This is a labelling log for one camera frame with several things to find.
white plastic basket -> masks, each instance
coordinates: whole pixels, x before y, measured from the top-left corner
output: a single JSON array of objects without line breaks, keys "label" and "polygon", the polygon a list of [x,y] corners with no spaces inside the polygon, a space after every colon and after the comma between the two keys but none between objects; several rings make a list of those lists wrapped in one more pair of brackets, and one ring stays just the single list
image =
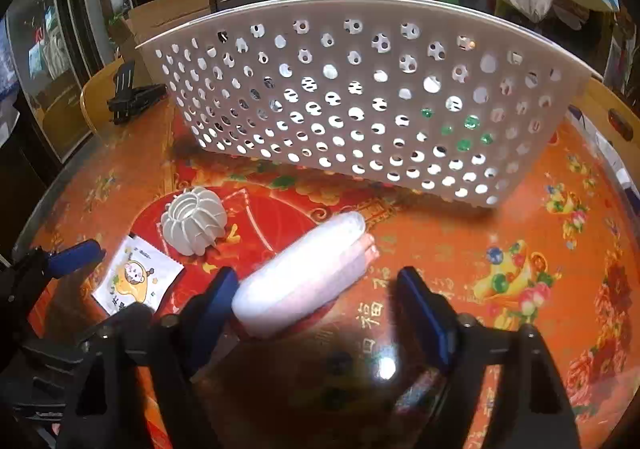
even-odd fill
[{"label": "white plastic basket", "polygon": [[593,71],[482,12],[276,0],[140,45],[200,145],[494,206]]}]

cardboard box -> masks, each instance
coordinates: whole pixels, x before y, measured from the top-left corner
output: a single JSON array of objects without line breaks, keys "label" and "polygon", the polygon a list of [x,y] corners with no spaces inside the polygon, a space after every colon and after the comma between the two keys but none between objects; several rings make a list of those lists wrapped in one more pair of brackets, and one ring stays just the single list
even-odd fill
[{"label": "cardboard box", "polygon": [[210,14],[209,0],[154,0],[131,9],[108,29],[125,61],[134,60],[133,86],[153,84],[144,57],[136,46],[183,23]]}]

glass door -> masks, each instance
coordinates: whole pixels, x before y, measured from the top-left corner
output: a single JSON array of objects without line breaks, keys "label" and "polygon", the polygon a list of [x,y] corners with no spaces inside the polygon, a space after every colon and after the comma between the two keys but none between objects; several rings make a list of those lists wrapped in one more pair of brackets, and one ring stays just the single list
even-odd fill
[{"label": "glass door", "polygon": [[18,79],[31,111],[56,156],[64,162],[88,136],[80,108],[88,79],[66,28],[62,0],[13,0],[6,12]]}]

orange tablecloth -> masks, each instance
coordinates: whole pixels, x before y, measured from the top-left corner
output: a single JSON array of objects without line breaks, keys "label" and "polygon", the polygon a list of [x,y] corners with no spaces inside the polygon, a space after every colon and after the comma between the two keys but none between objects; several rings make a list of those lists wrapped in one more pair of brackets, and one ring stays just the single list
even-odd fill
[{"label": "orange tablecloth", "polygon": [[[191,185],[212,188],[229,213],[226,238],[203,257],[181,256],[159,235],[165,203]],[[568,121],[514,194],[483,210],[204,152],[162,102],[85,161],[37,232],[34,244],[46,249],[96,238],[107,256],[85,281],[52,282],[31,321],[38,333],[62,339],[103,319],[90,293],[130,231],[185,265],[159,311],[170,313],[217,268],[231,265],[246,277],[315,224],[359,210],[382,253],[367,274],[277,339],[240,343],[199,382],[223,446],[408,447],[434,381],[394,305],[396,273],[414,265],[458,312],[500,328],[523,321],[539,328],[591,449],[640,384],[638,246],[625,208],[603,161]],[[390,379],[378,371],[384,357],[396,363]],[[497,374],[487,372],[469,449],[481,445]],[[143,382],[149,389],[148,375]],[[151,392],[146,415],[156,445],[168,447]]]}]

wooden chair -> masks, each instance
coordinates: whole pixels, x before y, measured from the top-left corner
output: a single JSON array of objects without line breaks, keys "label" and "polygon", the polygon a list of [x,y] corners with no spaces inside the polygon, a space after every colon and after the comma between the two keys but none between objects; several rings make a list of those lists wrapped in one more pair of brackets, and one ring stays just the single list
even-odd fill
[{"label": "wooden chair", "polygon": [[625,163],[631,179],[640,185],[640,119],[600,81],[591,79],[572,104],[593,122]]},{"label": "wooden chair", "polygon": [[113,114],[107,107],[107,101],[116,93],[113,76],[123,64],[122,57],[109,63],[87,81],[80,95],[84,120],[91,131],[103,140],[108,137],[114,127],[113,122],[110,122]]}]

